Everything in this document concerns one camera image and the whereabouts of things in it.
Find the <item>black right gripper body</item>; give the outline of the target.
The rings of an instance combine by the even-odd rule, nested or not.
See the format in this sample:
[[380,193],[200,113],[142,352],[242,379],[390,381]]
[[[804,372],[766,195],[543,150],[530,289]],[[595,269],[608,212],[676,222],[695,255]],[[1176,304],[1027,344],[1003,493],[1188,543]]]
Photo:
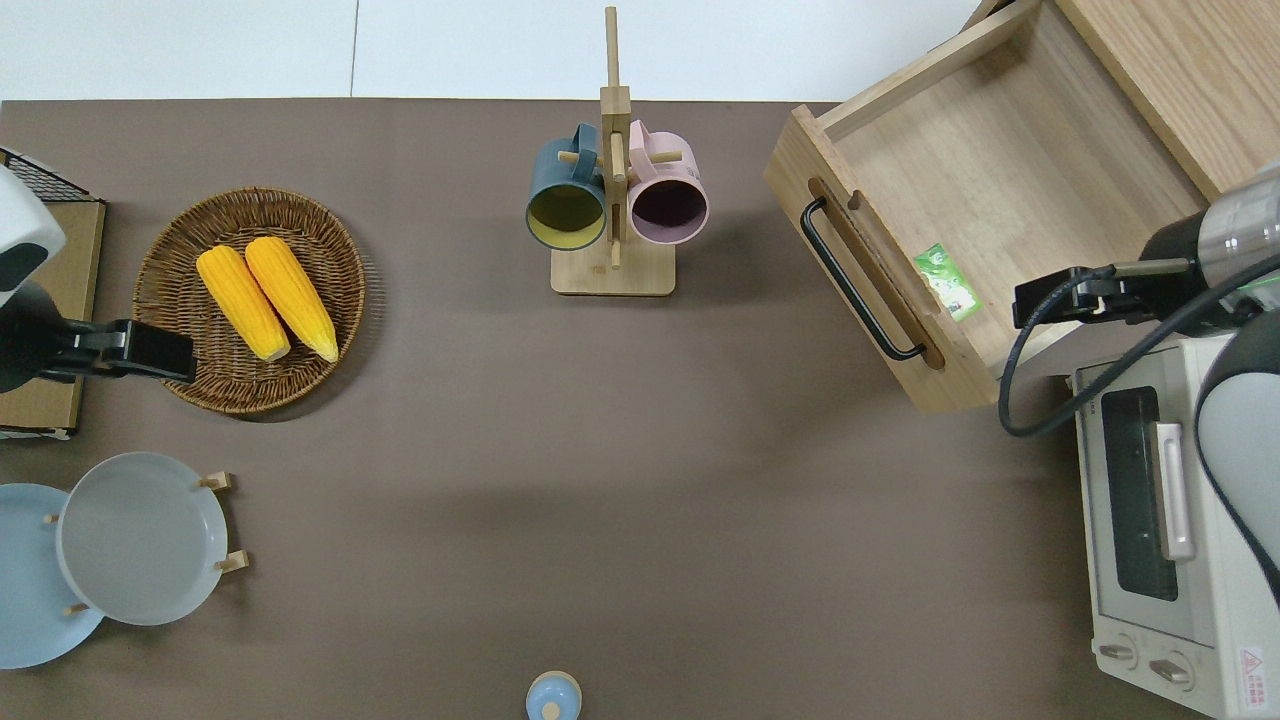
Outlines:
[[1070,266],[1018,284],[1014,327],[1078,322],[1101,324],[1151,320],[1153,313],[1114,266]]

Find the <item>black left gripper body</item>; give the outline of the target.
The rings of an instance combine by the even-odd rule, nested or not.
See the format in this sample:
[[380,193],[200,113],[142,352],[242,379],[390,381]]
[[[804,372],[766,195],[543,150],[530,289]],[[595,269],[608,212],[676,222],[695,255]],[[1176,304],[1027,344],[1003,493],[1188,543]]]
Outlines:
[[133,319],[108,323],[68,320],[40,377],[70,383],[81,377],[141,375],[189,384],[198,360],[192,338]]

